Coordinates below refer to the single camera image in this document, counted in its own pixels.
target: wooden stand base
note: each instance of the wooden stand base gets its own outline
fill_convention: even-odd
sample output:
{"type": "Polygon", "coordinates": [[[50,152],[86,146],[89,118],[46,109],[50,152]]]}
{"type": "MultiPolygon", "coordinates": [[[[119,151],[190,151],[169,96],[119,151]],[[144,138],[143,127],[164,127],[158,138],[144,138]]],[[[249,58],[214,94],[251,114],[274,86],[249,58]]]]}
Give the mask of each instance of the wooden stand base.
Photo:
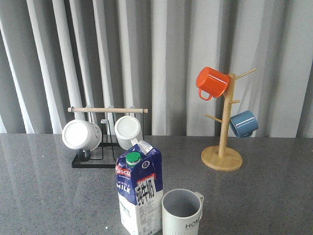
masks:
{"type": "Polygon", "coordinates": [[[201,153],[201,159],[208,167],[219,171],[234,171],[241,167],[243,159],[234,149],[226,147],[224,156],[219,157],[219,146],[210,146],[201,153]]]}

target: white mug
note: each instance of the white mug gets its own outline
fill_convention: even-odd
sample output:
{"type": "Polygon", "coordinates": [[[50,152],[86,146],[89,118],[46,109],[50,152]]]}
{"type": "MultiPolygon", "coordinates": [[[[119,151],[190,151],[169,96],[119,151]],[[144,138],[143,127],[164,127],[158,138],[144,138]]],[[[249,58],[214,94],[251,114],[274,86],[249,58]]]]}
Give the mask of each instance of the white mug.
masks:
{"type": "Polygon", "coordinates": [[[163,235],[197,235],[204,196],[177,188],[162,198],[163,235]]]}
{"type": "Polygon", "coordinates": [[[62,130],[63,143],[70,149],[94,150],[99,146],[102,133],[94,123],[72,120],[62,130]]]}
{"type": "Polygon", "coordinates": [[[133,116],[123,116],[117,120],[114,131],[119,145],[125,150],[142,140],[140,122],[133,116]]]}

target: blue mug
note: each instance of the blue mug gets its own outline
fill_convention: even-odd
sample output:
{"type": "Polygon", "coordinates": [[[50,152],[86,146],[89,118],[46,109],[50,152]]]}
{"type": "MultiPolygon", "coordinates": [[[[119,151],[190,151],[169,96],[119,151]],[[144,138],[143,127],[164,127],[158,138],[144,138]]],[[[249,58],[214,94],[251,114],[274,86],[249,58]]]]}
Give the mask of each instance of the blue mug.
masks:
{"type": "Polygon", "coordinates": [[[248,138],[259,128],[258,121],[249,110],[230,118],[229,125],[238,138],[248,138]]]}

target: white curtain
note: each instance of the white curtain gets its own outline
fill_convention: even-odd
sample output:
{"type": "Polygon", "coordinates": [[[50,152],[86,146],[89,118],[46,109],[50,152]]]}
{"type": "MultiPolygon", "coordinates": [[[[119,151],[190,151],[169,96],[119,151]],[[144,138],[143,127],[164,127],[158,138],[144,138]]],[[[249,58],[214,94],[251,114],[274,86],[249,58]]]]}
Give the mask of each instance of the white curtain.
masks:
{"type": "Polygon", "coordinates": [[[209,66],[257,69],[231,112],[254,113],[254,136],[313,138],[312,25],[311,0],[0,0],[0,133],[60,134],[86,118],[68,107],[135,106],[145,134],[218,136],[205,114],[221,118],[223,97],[196,87],[209,66]]]}

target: orange mug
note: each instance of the orange mug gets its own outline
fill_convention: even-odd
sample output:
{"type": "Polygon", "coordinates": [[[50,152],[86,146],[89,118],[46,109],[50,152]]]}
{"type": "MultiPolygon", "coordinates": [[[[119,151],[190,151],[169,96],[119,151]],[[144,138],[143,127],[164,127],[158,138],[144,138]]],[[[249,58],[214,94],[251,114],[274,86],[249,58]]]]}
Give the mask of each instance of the orange mug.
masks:
{"type": "Polygon", "coordinates": [[[199,88],[199,97],[204,100],[210,100],[212,97],[220,97],[229,84],[230,77],[227,74],[218,72],[210,67],[201,70],[197,77],[197,87],[199,88]],[[208,98],[204,98],[201,92],[209,93],[208,98]]]}

